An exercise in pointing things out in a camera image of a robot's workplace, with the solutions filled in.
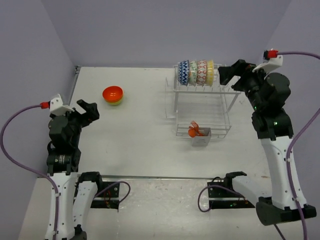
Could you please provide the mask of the red lattice patterned bowl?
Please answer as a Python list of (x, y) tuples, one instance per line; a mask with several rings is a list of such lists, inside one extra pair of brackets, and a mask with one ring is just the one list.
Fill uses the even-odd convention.
[(207, 61), (199, 60), (197, 61), (197, 73), (196, 82), (198, 85), (204, 85), (207, 79)]

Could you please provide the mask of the yellow patterned bowl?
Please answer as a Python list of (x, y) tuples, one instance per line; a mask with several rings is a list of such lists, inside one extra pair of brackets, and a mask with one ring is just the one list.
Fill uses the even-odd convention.
[(206, 61), (206, 79), (205, 79), (205, 84), (208, 86), (212, 86), (213, 82), (214, 82), (214, 61), (211, 60), (207, 60)]

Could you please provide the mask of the orange plastic bowl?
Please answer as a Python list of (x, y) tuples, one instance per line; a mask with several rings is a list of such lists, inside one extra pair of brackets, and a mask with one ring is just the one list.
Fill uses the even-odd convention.
[(124, 91), (120, 86), (112, 85), (105, 88), (102, 97), (107, 103), (119, 102), (124, 96)]

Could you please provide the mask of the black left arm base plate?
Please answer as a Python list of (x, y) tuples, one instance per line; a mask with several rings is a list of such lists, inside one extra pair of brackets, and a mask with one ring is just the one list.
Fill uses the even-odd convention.
[(120, 184), (116, 184), (95, 197), (91, 203), (92, 209), (119, 209)]

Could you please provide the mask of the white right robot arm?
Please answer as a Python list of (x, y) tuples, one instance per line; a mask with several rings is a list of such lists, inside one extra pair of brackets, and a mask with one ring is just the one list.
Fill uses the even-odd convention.
[(230, 197), (239, 193), (254, 204), (257, 217), (265, 226), (316, 217), (316, 208), (307, 203), (300, 188), (291, 147), (294, 131), (283, 108), (291, 94), (289, 79), (271, 72), (266, 64), (256, 66), (242, 59), (217, 70), (221, 85), (238, 77), (231, 88), (245, 93), (253, 108), (252, 125), (265, 152), (272, 190), (266, 194), (246, 173), (231, 172), (226, 175), (224, 193)]

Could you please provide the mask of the lime green plastic bowl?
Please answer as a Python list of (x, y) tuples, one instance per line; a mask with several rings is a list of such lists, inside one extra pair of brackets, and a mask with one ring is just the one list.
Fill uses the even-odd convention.
[(121, 98), (117, 99), (116, 101), (115, 100), (110, 101), (110, 99), (108, 99), (108, 98), (105, 98), (104, 100), (107, 102), (107, 104), (109, 106), (118, 106), (123, 102), (123, 99), (124, 99), (124, 97), (122, 96)]

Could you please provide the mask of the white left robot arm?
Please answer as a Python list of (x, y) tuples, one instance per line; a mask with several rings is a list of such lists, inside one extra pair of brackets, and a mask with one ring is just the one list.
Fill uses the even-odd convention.
[(81, 157), (79, 140), (82, 129), (100, 118), (97, 104), (80, 99), (76, 102), (84, 113), (66, 105), (59, 94), (49, 105), (50, 142), (47, 145), (47, 177), (51, 183), (51, 203), (46, 240), (71, 240), (86, 234), (76, 220), (74, 196)]

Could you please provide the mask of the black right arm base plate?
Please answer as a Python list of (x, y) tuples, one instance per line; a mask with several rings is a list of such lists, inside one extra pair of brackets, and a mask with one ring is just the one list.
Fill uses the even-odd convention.
[(208, 203), (211, 210), (215, 209), (253, 209), (255, 206), (249, 202), (247, 199), (240, 197), (236, 193), (232, 193), (225, 189), (217, 186), (224, 187), (233, 191), (231, 183), (227, 177), (215, 177), (213, 180), (207, 182), (209, 187), (208, 193)]

